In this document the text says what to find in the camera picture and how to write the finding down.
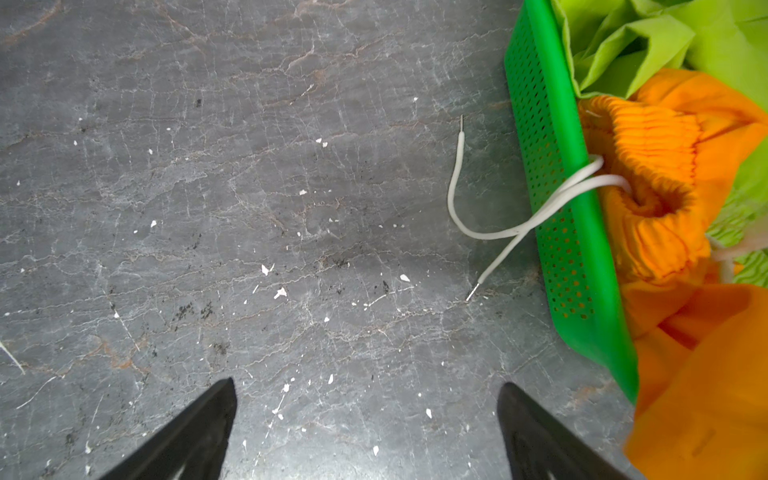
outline white cord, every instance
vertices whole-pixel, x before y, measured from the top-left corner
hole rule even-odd
[[[463,222],[458,218],[458,215],[456,215],[456,209],[454,208],[453,204],[453,199],[456,194],[456,184],[458,183],[458,176],[462,171],[462,163],[464,161],[464,137],[464,115],[462,115],[458,132],[458,143],[456,144],[456,163],[453,167],[451,182],[448,185],[448,213],[451,215],[453,223],[455,223],[458,229],[468,237],[472,237],[477,240],[496,240],[499,238],[514,237],[504,248],[504,250],[502,250],[502,252],[495,258],[495,260],[493,260],[493,262],[488,265],[488,268],[486,268],[485,271],[483,271],[483,273],[480,275],[478,282],[475,284],[475,287],[467,296],[467,302],[472,298],[472,295],[475,294],[475,291],[480,287],[480,285],[485,282],[488,276],[493,273],[493,270],[496,270],[496,267],[501,262],[503,262],[507,255],[509,255],[509,253],[512,252],[512,250],[518,245],[518,243],[520,243],[523,238],[525,238],[525,235],[528,234],[528,232],[547,221],[549,217],[556,214],[558,210],[560,210],[565,204],[574,198],[585,192],[588,192],[589,190],[593,190],[599,187],[606,187],[608,185],[622,187],[625,191],[627,191],[627,193],[632,193],[632,189],[630,188],[629,183],[624,177],[620,175],[599,175],[597,177],[591,177],[593,174],[596,174],[603,166],[603,157],[598,156],[594,157],[594,161],[592,163],[586,167],[581,168],[575,174],[571,175],[565,182],[563,182],[563,184],[554,191],[554,193],[547,199],[544,205],[542,205],[538,211],[533,214],[530,219],[528,219],[528,221],[521,223],[516,227],[508,228],[498,232],[475,232],[467,228],[467,226],[464,225]]]

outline gray table surface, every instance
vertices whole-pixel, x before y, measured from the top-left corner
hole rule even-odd
[[[531,213],[519,1],[0,12],[0,339],[25,372],[0,352],[0,477],[96,478],[227,376],[223,478],[509,478],[505,381],[636,475],[631,405],[554,331],[535,240],[463,302],[503,243],[449,219],[460,114],[459,213]]]

